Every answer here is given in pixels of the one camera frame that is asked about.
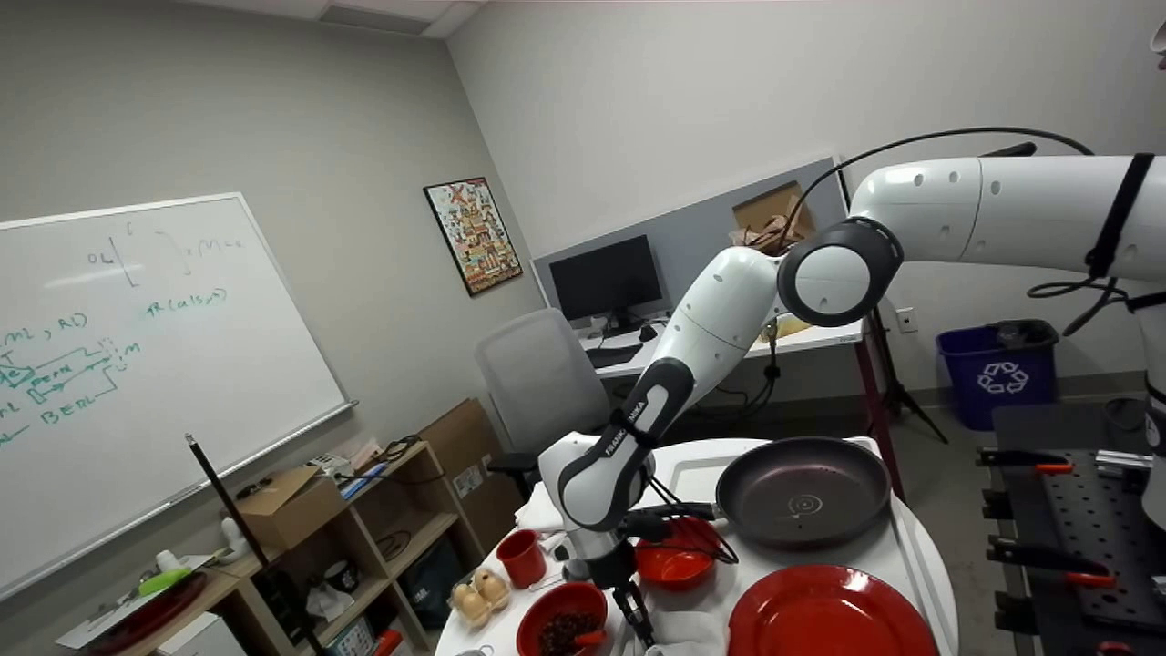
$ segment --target blue recycling bin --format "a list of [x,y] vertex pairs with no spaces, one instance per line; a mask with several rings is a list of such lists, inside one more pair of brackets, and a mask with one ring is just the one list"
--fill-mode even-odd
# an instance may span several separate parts
[[961,327],[938,341],[961,426],[992,431],[992,413],[1003,403],[1057,403],[1057,333],[1046,320]]

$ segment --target round table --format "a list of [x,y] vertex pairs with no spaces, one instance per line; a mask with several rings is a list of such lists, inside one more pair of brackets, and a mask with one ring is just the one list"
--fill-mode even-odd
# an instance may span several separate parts
[[[878,456],[878,445],[870,439],[845,439],[851,445],[864,445]],[[669,448],[656,448],[656,477],[669,486],[690,504],[714,504],[714,490],[721,470],[768,442],[754,439],[709,439],[709,442],[684,442]],[[661,593],[646,589],[656,641],[653,654],[726,654],[729,641],[729,617],[736,597],[759,582],[763,575],[792,564],[809,561],[832,561],[850,564],[859,573],[870,573],[898,587],[929,622],[940,656],[958,654],[958,617],[953,617],[953,589],[951,575],[943,567],[943,556],[921,521],[892,497],[892,521],[887,529],[836,548],[836,552],[811,552],[811,555],[768,555],[745,548],[731,533],[726,539],[741,555],[736,564],[719,564],[714,581],[707,587],[684,589],[684,593]],[[541,529],[548,543],[561,539],[553,537],[561,529],[558,510],[548,499],[548,490],[541,486],[532,499],[513,515],[519,529]],[[548,589],[561,582],[561,564],[548,561],[548,575],[525,589],[513,589],[509,604],[500,607],[483,626],[465,631],[458,617],[447,617],[437,656],[464,656],[464,654],[519,654],[513,634],[525,617],[525,607],[536,604]],[[609,600],[609,641],[604,654],[639,656],[646,654],[633,634],[623,626],[621,607]]]

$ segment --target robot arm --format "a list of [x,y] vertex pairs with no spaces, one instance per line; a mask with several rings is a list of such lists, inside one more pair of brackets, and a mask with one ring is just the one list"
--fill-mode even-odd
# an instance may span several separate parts
[[656,439],[703,402],[749,349],[777,300],[777,261],[749,249],[726,249],[684,290],[661,333],[653,365],[594,445],[561,442],[541,456],[548,493],[561,515],[592,533],[612,533],[643,497],[643,463]]
[[1158,448],[1143,515],[1166,529],[1166,160],[973,158],[882,168],[859,182],[845,222],[785,260],[777,288],[803,320],[845,323],[878,305],[901,261],[1125,277],[1148,354],[1143,426]]

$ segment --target computer monitor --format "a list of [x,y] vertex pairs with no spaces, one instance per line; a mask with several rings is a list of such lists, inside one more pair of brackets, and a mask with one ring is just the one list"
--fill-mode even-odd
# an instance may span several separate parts
[[604,333],[633,333],[633,305],[661,300],[650,237],[616,242],[573,260],[550,261],[558,305],[570,320],[604,315]]

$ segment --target cable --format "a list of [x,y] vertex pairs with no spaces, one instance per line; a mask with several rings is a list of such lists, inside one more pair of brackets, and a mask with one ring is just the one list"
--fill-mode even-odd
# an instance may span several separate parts
[[764,384],[754,391],[754,397],[747,397],[745,419],[749,419],[759,409],[764,409],[771,402],[771,391],[777,391],[777,380],[781,380],[777,318],[764,320],[764,341],[768,341]]
[[1082,288],[1098,288],[1100,296],[1085,315],[1068,320],[1065,337],[1076,337],[1080,327],[1085,327],[1104,305],[1131,303],[1131,296],[1117,288],[1117,277],[1108,277],[1108,286],[1098,286],[1098,282],[1046,282],[1046,286],[1026,288],[1026,300],[1057,300],[1057,296],[1076,296]]
[[870,158],[878,158],[878,154],[887,154],[887,151],[901,151],[901,145],[911,145],[911,141],[958,140],[958,136],[1032,136],[1032,140],[1060,141],[1060,145],[1068,145],[1068,151],[1076,151],[1076,154],[1092,154],[1088,145],[1082,145],[1082,141],[1076,141],[1076,140],[1068,140],[1068,136],[1036,132],[1036,126],[1009,126],[1009,125],[973,125],[973,126],[921,132],[921,136],[906,136],[906,140],[898,140],[898,141],[882,141],[882,145],[864,151],[864,154],[855,154],[855,158],[845,158],[845,160],[839,160],[836,168],[827,168],[825,174],[816,174],[816,177],[807,187],[807,194],[799,194],[799,201],[793,201],[793,208],[792,208],[792,219],[787,219],[787,227],[781,231],[777,243],[781,243],[781,249],[787,243],[787,237],[792,237],[792,231],[793,231],[793,222],[799,222],[799,215],[803,215],[807,197],[809,197],[825,177],[839,174],[843,168],[850,168],[850,165],[855,165],[855,160],[870,160]]
[[[906,136],[906,140],[898,140],[898,141],[882,141],[882,145],[875,145],[875,151],[864,151],[864,154],[845,158],[845,160],[839,160],[836,168],[820,170],[820,174],[807,187],[807,194],[799,194],[799,201],[793,201],[793,208],[792,208],[792,219],[787,219],[787,227],[781,231],[777,243],[781,243],[781,249],[787,243],[787,237],[792,237],[792,231],[793,231],[793,222],[799,222],[799,215],[803,215],[803,208],[807,208],[807,197],[809,197],[825,177],[832,177],[832,174],[843,177],[843,170],[845,170],[850,165],[870,160],[870,158],[878,158],[878,154],[887,154],[887,151],[901,151],[901,145],[911,145],[911,141],[958,140],[958,136],[1032,136],[1032,140],[1060,141],[1060,145],[1068,145],[1068,151],[1076,151],[1076,154],[1082,154],[1082,158],[1092,154],[1088,145],[1082,145],[1082,141],[1076,141],[1076,140],[1068,140],[1068,136],[1040,132],[1040,126],[1009,126],[1009,125],[997,125],[997,126],[996,126],[996,125],[985,125],[985,126],[921,132],[921,136]],[[1108,286],[1098,286],[1098,282],[1088,282],[1088,277],[1085,277],[1085,282],[1051,282],[1051,286],[1026,288],[1026,300],[1057,300],[1057,296],[1071,296],[1071,290],[1082,290],[1082,288],[1100,288],[1100,300],[1098,300],[1082,318],[1076,318],[1076,320],[1065,327],[1065,337],[1076,337],[1080,327],[1085,327],[1104,305],[1114,305],[1114,303],[1125,303],[1125,300],[1131,300],[1131,296],[1117,288],[1117,277],[1110,277]]]

